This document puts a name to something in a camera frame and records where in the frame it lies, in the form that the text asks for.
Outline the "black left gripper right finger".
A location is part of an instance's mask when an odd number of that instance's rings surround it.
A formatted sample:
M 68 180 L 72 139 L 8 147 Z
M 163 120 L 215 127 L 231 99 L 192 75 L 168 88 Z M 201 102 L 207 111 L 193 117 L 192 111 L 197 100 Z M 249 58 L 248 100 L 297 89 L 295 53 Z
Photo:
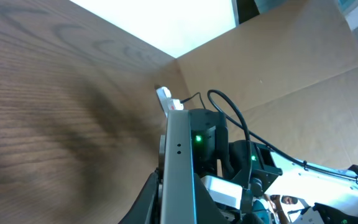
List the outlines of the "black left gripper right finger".
M 197 224 L 227 224 L 227 219 L 211 198 L 200 177 L 194 174 Z

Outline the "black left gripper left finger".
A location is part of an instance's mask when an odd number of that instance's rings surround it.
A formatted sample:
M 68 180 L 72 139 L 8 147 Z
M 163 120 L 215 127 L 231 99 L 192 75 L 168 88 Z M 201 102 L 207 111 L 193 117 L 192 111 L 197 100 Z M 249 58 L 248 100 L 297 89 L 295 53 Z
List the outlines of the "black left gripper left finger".
M 158 170 L 151 173 L 132 207 L 119 224 L 158 223 Z

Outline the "Galaxy S25 Ultra smartphone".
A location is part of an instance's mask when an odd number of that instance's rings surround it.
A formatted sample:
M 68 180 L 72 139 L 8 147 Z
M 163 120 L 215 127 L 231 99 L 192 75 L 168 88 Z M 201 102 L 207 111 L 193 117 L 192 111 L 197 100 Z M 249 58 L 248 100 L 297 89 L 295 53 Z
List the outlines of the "Galaxy S25 Ultra smartphone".
M 196 223 L 190 115 L 187 110 L 168 113 L 162 180 L 160 222 Z

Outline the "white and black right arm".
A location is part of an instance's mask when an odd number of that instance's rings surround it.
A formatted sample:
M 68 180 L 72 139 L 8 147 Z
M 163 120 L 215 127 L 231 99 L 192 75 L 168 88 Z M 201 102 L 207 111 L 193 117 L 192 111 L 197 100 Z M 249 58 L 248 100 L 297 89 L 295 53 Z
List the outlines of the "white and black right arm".
M 194 168 L 225 183 L 249 187 L 254 197 L 291 196 L 312 203 L 325 223 L 358 223 L 358 166 L 336 170 L 290 157 L 262 138 L 229 142 L 226 117 L 205 109 L 190 111 Z

